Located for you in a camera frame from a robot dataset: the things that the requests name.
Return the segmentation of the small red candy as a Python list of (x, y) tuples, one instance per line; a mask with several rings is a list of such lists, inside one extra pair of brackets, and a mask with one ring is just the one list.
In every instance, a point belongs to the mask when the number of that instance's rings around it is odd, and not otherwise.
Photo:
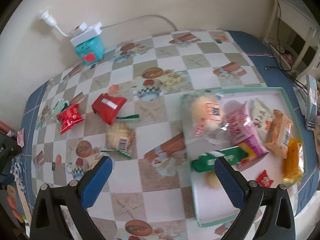
[(257, 179), (255, 181), (262, 187), (271, 187), (274, 182), (274, 180), (272, 180), (268, 176), (266, 170), (263, 170), (263, 172), (261, 172), (261, 174), (259, 174), (259, 176), (257, 177)]

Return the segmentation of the yellow orange snack bag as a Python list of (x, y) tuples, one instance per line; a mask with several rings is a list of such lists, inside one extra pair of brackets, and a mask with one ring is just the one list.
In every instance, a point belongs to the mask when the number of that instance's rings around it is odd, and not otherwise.
[(286, 159), (283, 162), (283, 181), (285, 185), (299, 183), (304, 174), (304, 154), (301, 141), (290, 137)]

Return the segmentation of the shiny red snack bag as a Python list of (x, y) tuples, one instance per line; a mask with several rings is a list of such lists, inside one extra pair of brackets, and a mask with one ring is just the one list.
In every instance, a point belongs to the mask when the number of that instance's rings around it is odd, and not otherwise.
[(64, 134), (74, 127), (74, 125), (84, 121), (79, 112), (79, 105), (73, 104), (59, 113), (57, 119), (62, 122), (60, 134)]

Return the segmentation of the orange cracker pack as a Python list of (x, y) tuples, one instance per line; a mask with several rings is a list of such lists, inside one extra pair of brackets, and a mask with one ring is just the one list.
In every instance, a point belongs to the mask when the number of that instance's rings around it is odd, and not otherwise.
[(273, 110), (274, 118), (264, 146), (275, 155), (286, 159), (293, 122), (282, 111)]

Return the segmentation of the dark green snack pack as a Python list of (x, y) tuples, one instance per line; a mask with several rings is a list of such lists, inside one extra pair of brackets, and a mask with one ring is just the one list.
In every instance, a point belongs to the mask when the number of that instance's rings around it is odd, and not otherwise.
[(197, 159), (191, 161), (191, 168), (198, 173), (213, 171), (215, 170), (216, 160), (221, 157), (225, 158), (230, 165), (236, 165), (247, 158), (248, 153), (239, 146), (205, 152)]

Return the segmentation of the pink snack bag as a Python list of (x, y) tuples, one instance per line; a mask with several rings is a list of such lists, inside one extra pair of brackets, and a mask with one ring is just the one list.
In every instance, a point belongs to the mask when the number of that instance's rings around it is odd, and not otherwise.
[(254, 127), (247, 102), (227, 113), (225, 117), (232, 144), (244, 150), (248, 154), (249, 159), (268, 153)]

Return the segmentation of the red rectangular snack pack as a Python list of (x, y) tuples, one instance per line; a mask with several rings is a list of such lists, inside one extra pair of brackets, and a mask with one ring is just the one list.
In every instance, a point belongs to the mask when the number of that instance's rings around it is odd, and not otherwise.
[(103, 122), (112, 125), (125, 102), (127, 99), (124, 97), (114, 97), (103, 93), (98, 96), (91, 107), (95, 114), (99, 114)]

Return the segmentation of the white floral snack packet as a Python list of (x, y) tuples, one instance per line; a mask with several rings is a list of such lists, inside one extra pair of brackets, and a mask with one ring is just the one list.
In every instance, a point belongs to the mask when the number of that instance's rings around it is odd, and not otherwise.
[(251, 102), (251, 119), (261, 140), (265, 140), (273, 121), (272, 111), (258, 98)]

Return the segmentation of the cracker pack green ends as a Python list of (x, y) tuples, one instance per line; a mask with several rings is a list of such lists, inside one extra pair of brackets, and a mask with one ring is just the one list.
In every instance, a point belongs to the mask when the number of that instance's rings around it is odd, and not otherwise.
[(127, 159), (131, 159), (132, 154), (129, 148), (133, 142), (135, 132), (127, 122), (137, 121), (138, 119), (139, 114), (116, 117), (114, 123), (107, 129), (106, 146), (100, 152), (116, 152)]

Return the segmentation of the small round bun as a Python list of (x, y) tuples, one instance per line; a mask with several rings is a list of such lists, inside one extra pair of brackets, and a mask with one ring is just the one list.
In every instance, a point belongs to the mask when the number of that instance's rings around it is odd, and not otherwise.
[(215, 171), (209, 171), (205, 173), (204, 184), (210, 189), (219, 189), (222, 187)]

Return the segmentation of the pink packet on table edge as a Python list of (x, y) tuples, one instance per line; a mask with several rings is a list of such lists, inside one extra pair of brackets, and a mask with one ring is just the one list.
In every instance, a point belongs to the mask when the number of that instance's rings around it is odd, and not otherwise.
[(24, 129), (20, 129), (20, 130), (17, 132), (16, 139), (17, 139), (17, 144), (18, 144), (20, 147), (24, 147)]

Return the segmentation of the mint green snack packet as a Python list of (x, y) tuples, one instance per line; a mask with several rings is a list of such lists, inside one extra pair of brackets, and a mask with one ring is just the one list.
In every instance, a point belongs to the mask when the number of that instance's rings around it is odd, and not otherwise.
[(69, 107), (69, 102), (64, 99), (60, 99), (52, 109), (52, 115), (56, 116)]

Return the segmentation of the teal rimmed white tray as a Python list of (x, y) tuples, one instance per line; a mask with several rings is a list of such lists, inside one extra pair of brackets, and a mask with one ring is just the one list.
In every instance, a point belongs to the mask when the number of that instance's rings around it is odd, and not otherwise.
[(235, 170), (240, 171), (247, 180), (255, 180), (266, 171), (273, 181), (272, 187), (283, 183), (286, 185), (292, 204), (297, 210), (298, 185), (283, 178), (283, 159), (273, 153), (254, 158), (246, 163), (249, 149), (232, 144), (232, 137), (225, 118), (217, 128), (206, 131), (203, 124), (196, 124), (192, 119), (193, 104), (197, 99), (215, 99), (213, 110), (222, 109), (223, 115), (247, 105), (252, 109), (253, 103), (259, 101), (270, 110), (278, 109), (292, 122), (293, 126), (288, 138), (302, 139), (298, 119), (289, 97), (283, 88), (279, 87), (249, 87), (221, 89), (205, 92), (192, 92), (181, 97), (182, 128), (190, 167), (191, 187), (195, 206), (196, 220), (201, 228), (219, 225), (234, 220), (239, 213), (229, 200), (220, 185), (209, 187), (206, 182), (207, 172), (214, 169), (218, 157), (224, 157)]

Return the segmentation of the teal storage box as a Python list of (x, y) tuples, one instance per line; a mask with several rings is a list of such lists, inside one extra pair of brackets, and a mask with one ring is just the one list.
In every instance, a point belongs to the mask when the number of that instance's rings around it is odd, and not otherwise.
[(85, 65), (91, 65), (103, 58), (104, 45), (99, 36), (87, 40), (75, 48), (75, 53)]

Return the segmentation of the checkered tablecloth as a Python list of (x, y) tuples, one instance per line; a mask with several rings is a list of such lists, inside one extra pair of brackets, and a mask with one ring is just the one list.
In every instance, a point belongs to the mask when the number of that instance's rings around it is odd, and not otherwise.
[[(115, 171), (89, 214), (108, 239), (130, 218), (149, 222), (157, 239), (219, 239), (231, 221), (202, 229), (197, 225), (186, 158), (166, 141), (182, 130), (178, 101), (189, 90), (281, 87), (294, 108), (293, 82), (275, 68), (268, 46), (242, 31), (176, 31), (121, 43), (91, 66), (77, 63), (35, 90), (22, 118), (25, 197), (30, 209), (40, 186), (71, 181), (68, 163), (82, 141), (106, 144), (107, 124), (93, 113), (103, 92), (127, 98), (122, 115), (132, 122), (132, 159), (112, 154)], [(52, 115), (64, 99), (79, 105), (84, 121), (60, 134)]]

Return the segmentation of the white power strip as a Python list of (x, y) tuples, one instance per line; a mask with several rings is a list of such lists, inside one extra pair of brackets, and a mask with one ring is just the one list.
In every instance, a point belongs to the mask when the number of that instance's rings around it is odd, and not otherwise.
[(73, 47), (76, 47), (87, 40), (90, 40), (96, 36), (99, 36), (102, 33), (102, 23), (98, 22), (90, 27), (88, 27), (83, 33), (79, 34), (78, 36), (72, 38), (70, 43)]

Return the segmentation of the smartphone on stand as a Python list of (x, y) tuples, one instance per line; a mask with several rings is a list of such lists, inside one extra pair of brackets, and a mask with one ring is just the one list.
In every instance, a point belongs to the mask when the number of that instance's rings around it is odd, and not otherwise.
[(306, 76), (307, 81), (307, 111), (306, 111), (306, 128), (313, 131), (316, 127), (317, 116), (317, 82), (311, 76)]

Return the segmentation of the white shelf unit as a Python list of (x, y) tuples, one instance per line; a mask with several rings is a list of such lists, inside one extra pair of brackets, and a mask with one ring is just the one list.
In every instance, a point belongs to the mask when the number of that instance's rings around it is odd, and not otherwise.
[[(264, 34), (263, 42), (273, 41), (270, 37), (274, 22), (283, 21), (297, 33), (305, 44), (297, 54), (292, 66), (292, 73), (297, 74), (301, 81), (306, 75), (319, 79), (319, 13), (310, 0), (274, 0), (270, 19)], [(303, 64), (302, 59), (309, 47), (315, 46), (316, 52), (309, 64)]]

